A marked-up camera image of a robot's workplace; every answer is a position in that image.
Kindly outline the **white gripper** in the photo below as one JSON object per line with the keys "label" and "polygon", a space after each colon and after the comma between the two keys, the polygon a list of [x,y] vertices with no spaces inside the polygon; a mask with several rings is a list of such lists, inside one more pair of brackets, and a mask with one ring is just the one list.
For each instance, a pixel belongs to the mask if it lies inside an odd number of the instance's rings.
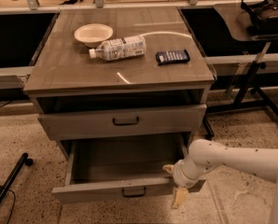
{"label": "white gripper", "polygon": [[198,164],[191,158],[179,160],[175,165],[165,164],[162,166],[162,170],[170,175],[173,174],[174,182],[178,186],[173,189],[171,205],[173,209],[182,205],[188,196],[188,189],[193,187],[207,172],[205,165]]}

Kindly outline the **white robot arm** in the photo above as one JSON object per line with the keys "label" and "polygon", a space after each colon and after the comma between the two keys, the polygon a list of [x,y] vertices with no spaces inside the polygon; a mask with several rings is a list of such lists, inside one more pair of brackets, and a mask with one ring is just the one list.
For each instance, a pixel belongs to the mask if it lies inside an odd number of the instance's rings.
{"label": "white robot arm", "polygon": [[162,167],[175,183],[172,208],[184,202],[188,190],[201,176],[222,165],[276,184],[269,224],[278,224],[278,149],[275,148],[226,147],[205,139],[193,141],[183,160]]}

